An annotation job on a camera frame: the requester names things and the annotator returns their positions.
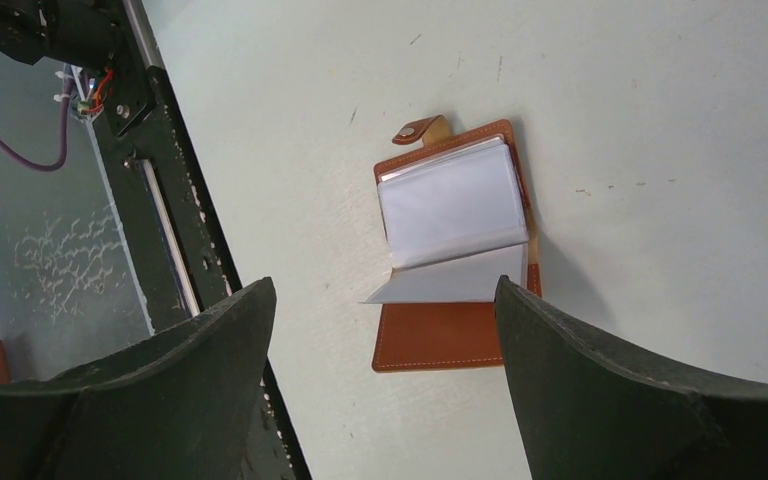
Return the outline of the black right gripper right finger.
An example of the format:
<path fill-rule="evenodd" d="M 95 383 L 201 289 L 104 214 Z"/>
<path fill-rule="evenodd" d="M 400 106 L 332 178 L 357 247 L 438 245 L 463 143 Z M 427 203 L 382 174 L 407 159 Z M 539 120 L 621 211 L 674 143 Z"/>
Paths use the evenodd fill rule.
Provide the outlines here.
<path fill-rule="evenodd" d="M 768 479 L 768 384 L 694 367 L 502 277 L 495 318 L 535 479 Z"/>

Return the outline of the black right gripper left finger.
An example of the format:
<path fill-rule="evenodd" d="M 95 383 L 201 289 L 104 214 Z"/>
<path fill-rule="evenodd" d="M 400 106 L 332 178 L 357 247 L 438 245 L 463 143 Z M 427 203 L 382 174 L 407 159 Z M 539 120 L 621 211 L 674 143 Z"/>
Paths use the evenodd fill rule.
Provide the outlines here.
<path fill-rule="evenodd" d="M 270 278 L 47 381 L 0 385 L 0 479 L 234 479 L 276 310 Z"/>

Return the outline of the brown leather card holder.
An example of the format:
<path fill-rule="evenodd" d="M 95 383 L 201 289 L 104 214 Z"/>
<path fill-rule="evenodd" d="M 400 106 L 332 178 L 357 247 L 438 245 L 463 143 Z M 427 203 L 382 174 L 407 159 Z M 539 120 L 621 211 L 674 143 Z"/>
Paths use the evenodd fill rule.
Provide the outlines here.
<path fill-rule="evenodd" d="M 389 279 L 378 373 L 502 364 L 493 299 L 501 277 L 540 294 L 538 229 L 507 119 L 454 133 L 446 117 L 405 124 L 401 155 L 374 166 Z"/>

